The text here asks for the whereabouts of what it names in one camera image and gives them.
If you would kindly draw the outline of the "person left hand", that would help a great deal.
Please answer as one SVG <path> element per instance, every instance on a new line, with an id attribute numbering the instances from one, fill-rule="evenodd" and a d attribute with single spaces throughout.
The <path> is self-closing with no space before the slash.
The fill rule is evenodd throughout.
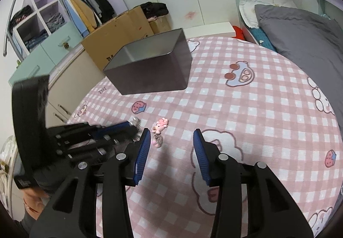
<path id="1" fill-rule="evenodd" d="M 32 218 L 37 220 L 50 196 L 37 186 L 22 189 L 21 191 L 23 193 L 25 210 Z"/>

